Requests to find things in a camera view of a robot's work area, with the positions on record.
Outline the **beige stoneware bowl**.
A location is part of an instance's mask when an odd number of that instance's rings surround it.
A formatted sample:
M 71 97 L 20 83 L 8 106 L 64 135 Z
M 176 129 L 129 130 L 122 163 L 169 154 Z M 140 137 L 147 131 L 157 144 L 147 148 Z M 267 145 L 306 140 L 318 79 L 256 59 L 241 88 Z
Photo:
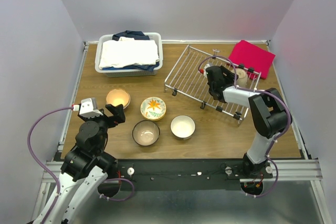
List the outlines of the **beige stoneware bowl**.
M 237 74 L 237 81 L 236 81 L 237 85 L 242 88 L 247 87 L 247 81 L 248 81 L 247 72 L 244 69 L 237 68 L 236 74 Z

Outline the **peach speckled bowl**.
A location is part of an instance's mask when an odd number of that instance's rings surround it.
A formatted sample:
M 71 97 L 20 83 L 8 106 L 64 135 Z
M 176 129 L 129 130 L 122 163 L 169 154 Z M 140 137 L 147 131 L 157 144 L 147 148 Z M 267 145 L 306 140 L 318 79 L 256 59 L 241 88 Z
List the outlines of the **peach speckled bowl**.
M 122 104 L 123 100 L 126 98 L 130 98 L 130 95 L 123 89 L 113 89 L 109 91 L 106 97 L 107 104 L 112 104 L 117 106 Z

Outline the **yellow dotted bowl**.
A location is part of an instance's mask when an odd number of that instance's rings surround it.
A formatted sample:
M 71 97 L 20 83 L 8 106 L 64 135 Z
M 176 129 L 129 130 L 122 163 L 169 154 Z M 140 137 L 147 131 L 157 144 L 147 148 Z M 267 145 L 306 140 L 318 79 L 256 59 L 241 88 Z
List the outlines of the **yellow dotted bowl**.
M 143 116 L 143 117 L 144 117 L 144 119 L 149 120 L 149 121 L 159 121 L 159 120 L 164 118 L 164 115 L 155 116 L 155 117 L 151 117 L 151 116 Z

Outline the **blue glazed bowl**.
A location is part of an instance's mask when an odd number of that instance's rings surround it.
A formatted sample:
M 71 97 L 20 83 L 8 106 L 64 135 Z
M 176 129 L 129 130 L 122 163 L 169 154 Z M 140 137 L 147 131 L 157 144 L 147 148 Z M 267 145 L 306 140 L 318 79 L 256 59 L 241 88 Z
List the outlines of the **blue glazed bowl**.
M 132 130 L 133 140 L 143 147 L 151 146 L 157 142 L 160 134 L 161 131 L 157 124 L 149 120 L 138 122 Z

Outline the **white floral bowl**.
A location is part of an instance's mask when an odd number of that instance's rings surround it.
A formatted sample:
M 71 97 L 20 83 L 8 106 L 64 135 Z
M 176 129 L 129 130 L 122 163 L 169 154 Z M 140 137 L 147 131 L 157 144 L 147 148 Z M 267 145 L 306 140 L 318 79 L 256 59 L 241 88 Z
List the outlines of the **white floral bowl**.
M 158 97 L 146 98 L 140 105 L 142 116 L 162 116 L 166 114 L 166 104 Z

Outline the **teal white bowl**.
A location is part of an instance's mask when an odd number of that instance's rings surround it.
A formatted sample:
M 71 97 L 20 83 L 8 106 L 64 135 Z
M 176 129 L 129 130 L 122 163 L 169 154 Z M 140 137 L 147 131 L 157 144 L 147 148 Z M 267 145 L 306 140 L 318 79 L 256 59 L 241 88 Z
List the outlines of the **teal white bowl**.
M 187 115 L 178 115 L 171 121 L 171 132 L 179 140 L 188 140 L 195 132 L 195 122 Z

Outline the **red flower bowl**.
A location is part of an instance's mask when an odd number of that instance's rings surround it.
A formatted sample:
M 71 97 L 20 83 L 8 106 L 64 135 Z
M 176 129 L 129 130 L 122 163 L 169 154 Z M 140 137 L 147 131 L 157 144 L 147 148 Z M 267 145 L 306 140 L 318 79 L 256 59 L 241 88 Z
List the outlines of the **red flower bowl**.
M 130 101 L 131 101 L 130 98 L 126 98 L 126 99 L 123 100 L 122 104 L 123 104 L 124 109 L 126 109 L 129 106 Z

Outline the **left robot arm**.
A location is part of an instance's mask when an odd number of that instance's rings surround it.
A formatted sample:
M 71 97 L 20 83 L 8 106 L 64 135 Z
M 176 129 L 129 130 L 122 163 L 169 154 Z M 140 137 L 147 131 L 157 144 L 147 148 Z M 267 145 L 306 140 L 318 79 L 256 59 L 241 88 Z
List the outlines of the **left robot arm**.
M 75 137 L 74 147 L 64 158 L 59 176 L 35 155 L 31 147 L 32 130 L 28 132 L 27 146 L 31 156 L 56 182 L 53 195 L 33 223 L 61 223 L 73 196 L 94 168 L 98 168 L 98 173 L 104 179 L 112 179 L 116 175 L 115 159 L 104 150 L 108 142 L 108 130 L 124 123 L 125 115 L 122 104 L 107 104 L 105 108 L 111 113 L 110 116 L 97 108 L 94 99 L 84 99 L 66 108 L 76 111 L 83 124 Z

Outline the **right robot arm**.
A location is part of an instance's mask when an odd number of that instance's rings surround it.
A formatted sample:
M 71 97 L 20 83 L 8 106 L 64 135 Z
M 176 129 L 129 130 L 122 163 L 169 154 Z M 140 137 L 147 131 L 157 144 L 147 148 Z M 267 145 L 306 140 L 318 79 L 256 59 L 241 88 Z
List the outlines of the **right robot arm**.
M 236 69 L 231 72 L 223 66 L 209 66 L 199 71 L 207 78 L 208 91 L 214 100 L 249 108 L 256 135 L 244 154 L 241 171 L 246 177 L 255 177 L 267 163 L 276 140 L 292 123 L 288 107 L 275 88 L 252 90 L 239 87 Z

